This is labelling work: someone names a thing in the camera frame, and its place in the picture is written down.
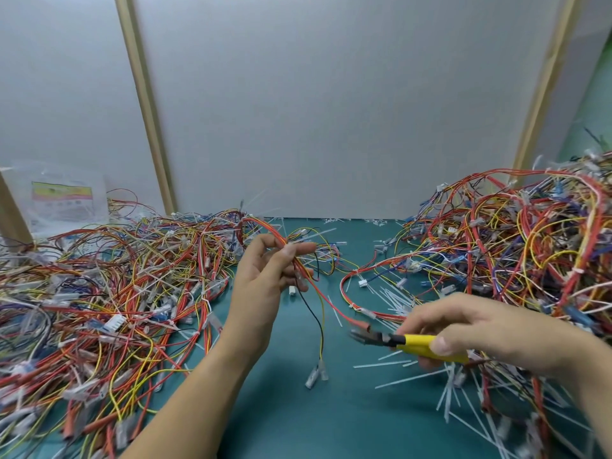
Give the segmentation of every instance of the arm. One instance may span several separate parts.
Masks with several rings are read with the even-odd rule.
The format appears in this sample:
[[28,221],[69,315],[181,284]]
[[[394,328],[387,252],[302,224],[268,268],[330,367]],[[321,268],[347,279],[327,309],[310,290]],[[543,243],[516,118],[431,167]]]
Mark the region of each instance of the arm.
[[[463,293],[416,307],[397,333],[437,335],[430,349],[439,355],[477,349],[556,378],[582,407],[612,458],[612,349],[593,335],[554,317]],[[439,364],[426,358],[419,362],[425,368]]]
[[125,459],[215,456],[242,383],[268,346],[281,291],[288,285],[307,290],[292,262],[316,245],[282,247],[272,235],[253,239],[238,265],[222,336],[127,448]]

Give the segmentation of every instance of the yellow handle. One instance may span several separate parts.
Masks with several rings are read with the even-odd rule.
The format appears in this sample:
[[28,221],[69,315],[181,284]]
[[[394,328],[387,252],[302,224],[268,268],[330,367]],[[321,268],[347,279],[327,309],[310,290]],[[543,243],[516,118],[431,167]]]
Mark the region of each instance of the yellow handle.
[[438,359],[446,362],[458,362],[461,364],[467,364],[470,362],[468,352],[465,351],[460,354],[452,354],[450,356],[440,356],[429,349],[429,344],[436,338],[435,335],[404,335],[406,338],[405,345],[397,345],[397,349],[401,349],[404,353],[416,354],[419,356],[431,357],[432,359]]

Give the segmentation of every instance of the person's left hand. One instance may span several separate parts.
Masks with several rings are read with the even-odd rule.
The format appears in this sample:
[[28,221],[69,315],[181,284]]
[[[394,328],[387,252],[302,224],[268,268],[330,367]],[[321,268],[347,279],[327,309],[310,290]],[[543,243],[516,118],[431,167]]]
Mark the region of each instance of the person's left hand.
[[[247,351],[251,363],[256,363],[270,342],[280,293],[289,285],[302,292],[308,290],[308,285],[295,276],[294,258],[313,253],[316,248],[314,243],[283,247],[273,235],[262,234],[245,250],[238,264],[223,338],[240,343],[236,350]],[[307,271],[312,276],[312,269]]]

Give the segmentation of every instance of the fingernail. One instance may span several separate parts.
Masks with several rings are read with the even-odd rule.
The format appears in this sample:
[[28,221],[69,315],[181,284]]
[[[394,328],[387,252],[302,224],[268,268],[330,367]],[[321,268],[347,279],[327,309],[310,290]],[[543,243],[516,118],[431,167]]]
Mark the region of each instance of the fingernail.
[[436,337],[436,339],[429,344],[429,349],[439,356],[449,356],[452,354],[450,346],[444,337]]
[[283,246],[283,249],[280,250],[283,254],[286,254],[287,256],[289,256],[290,258],[293,258],[295,256],[295,243],[287,243],[285,246]]

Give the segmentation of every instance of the wooden post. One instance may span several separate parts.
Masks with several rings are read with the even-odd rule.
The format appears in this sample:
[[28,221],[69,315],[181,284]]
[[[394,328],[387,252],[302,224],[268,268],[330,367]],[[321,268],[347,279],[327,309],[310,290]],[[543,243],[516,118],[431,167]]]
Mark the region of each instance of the wooden post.
[[4,237],[3,245],[19,249],[23,244],[32,243],[32,235],[13,199],[13,195],[4,177],[0,173],[0,233]]
[[176,199],[172,189],[170,169],[168,167],[168,159],[166,158],[166,149],[157,115],[153,88],[150,84],[149,70],[147,69],[147,61],[142,46],[142,37],[138,28],[134,0],[115,0],[115,4],[117,5],[123,38],[126,42],[127,55],[132,67],[144,128],[149,139],[151,157],[153,158],[153,165],[157,174],[157,183],[162,193],[166,214],[170,214],[177,211]]
[[546,61],[540,73],[539,85],[535,90],[527,121],[523,127],[514,160],[514,169],[531,168],[534,159],[533,151],[546,118],[552,91],[563,69],[565,53],[578,21],[581,5],[582,0],[565,0],[565,5],[561,9],[555,33],[548,47]]

